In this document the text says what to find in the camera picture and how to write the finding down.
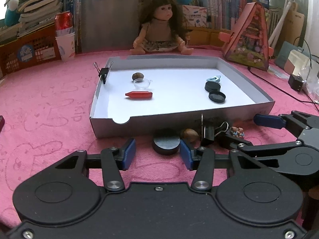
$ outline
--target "doll's head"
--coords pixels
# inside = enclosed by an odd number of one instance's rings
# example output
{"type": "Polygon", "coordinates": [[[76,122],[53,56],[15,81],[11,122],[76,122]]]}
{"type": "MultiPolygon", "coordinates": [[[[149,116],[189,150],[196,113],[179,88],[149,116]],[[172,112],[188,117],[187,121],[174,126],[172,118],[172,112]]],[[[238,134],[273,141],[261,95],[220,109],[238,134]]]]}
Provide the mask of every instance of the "doll's head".
{"type": "Polygon", "coordinates": [[[140,25],[150,22],[154,18],[168,21],[172,37],[178,35],[185,40],[186,30],[183,27],[183,13],[176,0],[145,0],[139,20],[140,25]]]}

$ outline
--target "shallow cardboard tray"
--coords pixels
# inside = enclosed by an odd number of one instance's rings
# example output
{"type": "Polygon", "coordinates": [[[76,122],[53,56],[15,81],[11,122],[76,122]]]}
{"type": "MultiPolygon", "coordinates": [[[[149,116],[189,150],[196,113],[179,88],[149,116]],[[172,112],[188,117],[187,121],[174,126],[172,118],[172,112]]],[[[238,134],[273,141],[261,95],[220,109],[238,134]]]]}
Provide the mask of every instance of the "shallow cardboard tray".
{"type": "Polygon", "coordinates": [[[213,121],[250,120],[269,114],[275,101],[229,63],[217,57],[146,55],[111,57],[106,84],[99,80],[90,121],[97,138],[152,134],[161,128],[195,128],[201,114],[213,121]],[[152,80],[151,100],[132,100],[132,74],[152,80]],[[223,104],[212,102],[206,79],[221,75],[223,104]]]}

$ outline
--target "orange plastic basket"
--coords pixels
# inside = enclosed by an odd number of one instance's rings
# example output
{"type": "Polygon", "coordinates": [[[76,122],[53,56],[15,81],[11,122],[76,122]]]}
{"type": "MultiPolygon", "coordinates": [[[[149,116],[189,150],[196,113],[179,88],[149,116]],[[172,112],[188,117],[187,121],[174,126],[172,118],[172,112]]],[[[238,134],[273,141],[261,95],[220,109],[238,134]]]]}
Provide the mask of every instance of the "orange plastic basket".
{"type": "Polygon", "coordinates": [[[0,46],[3,75],[59,59],[54,24],[0,46]]]}

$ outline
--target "doll's foot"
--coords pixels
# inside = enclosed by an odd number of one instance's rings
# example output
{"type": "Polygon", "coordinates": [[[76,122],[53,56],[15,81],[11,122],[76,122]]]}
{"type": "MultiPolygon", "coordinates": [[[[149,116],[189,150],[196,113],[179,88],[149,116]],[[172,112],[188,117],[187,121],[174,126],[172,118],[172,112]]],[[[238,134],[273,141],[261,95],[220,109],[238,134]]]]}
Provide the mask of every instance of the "doll's foot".
{"type": "Polygon", "coordinates": [[[181,50],[181,55],[191,55],[193,53],[193,48],[184,48],[181,50]]]}
{"type": "Polygon", "coordinates": [[[145,55],[145,50],[142,48],[130,49],[132,55],[145,55]]]}

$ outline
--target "long brown hair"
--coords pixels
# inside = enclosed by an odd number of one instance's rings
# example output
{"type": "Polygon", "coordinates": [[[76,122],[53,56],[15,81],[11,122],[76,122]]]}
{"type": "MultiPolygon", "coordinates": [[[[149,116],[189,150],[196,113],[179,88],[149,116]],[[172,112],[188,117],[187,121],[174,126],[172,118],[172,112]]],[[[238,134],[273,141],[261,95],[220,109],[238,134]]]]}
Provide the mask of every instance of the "long brown hair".
{"type": "Polygon", "coordinates": [[[173,16],[169,20],[172,37],[175,39],[176,35],[185,40],[186,29],[183,26],[183,13],[181,8],[177,5],[176,0],[145,0],[139,18],[141,25],[150,22],[153,19],[156,8],[170,4],[172,6],[173,16]]]}

